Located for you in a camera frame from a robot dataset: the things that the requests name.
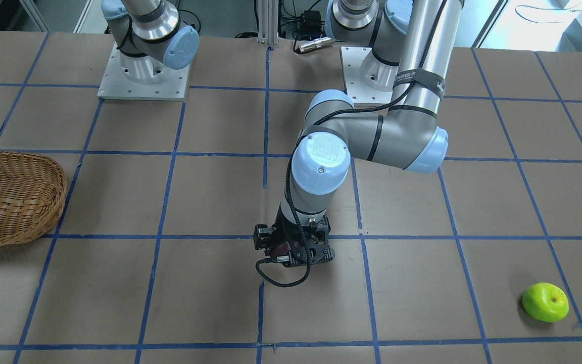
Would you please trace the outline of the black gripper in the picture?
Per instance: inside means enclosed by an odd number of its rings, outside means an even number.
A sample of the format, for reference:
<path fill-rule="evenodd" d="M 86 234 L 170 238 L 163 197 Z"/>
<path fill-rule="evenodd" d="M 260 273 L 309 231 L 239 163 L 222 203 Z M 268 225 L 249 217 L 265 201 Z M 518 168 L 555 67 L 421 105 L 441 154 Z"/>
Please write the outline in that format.
<path fill-rule="evenodd" d="M 325 263 L 335 258 L 335 252 L 328 244 L 329 233 L 327 216 L 298 228 L 294 222 L 278 215 L 273 226 L 255 226 L 254 246 L 256 250 L 265 250 L 265 262 L 282 263 L 284 267 L 303 266 L 307 262 Z M 284 242 L 289 242 L 291 251 L 285 256 L 270 257 L 270 249 Z"/>

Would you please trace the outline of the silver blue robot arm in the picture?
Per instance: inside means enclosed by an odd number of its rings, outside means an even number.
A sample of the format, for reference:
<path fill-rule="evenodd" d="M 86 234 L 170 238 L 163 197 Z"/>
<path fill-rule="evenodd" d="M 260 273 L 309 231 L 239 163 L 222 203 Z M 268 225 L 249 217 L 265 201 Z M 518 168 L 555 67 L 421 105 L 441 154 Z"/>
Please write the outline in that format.
<path fill-rule="evenodd" d="M 351 92 L 318 93 L 308 107 L 285 175 L 276 221 L 256 225 L 262 263 L 285 267 L 333 259 L 325 215 L 352 159 L 411 172 L 437 170 L 448 134 L 436 125 L 463 1 L 330 1 L 330 37 L 370 48 L 365 76 L 391 99 L 356 109 Z"/>
<path fill-rule="evenodd" d="M 154 83 L 196 57 L 199 34 L 169 1 L 103 1 L 101 10 L 115 38 L 119 69 L 129 80 Z"/>

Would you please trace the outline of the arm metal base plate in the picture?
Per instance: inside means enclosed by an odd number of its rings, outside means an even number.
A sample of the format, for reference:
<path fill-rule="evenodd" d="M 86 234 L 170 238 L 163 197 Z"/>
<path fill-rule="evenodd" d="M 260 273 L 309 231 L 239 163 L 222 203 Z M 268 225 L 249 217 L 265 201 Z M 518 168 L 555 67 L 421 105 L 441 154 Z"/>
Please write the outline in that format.
<path fill-rule="evenodd" d="M 341 48 L 346 92 L 357 109 L 372 108 L 390 103 L 398 66 L 377 60 L 371 47 Z"/>
<path fill-rule="evenodd" d="M 191 66 L 174 70 L 144 56 L 129 57 L 113 44 L 97 96 L 118 101 L 185 101 Z"/>

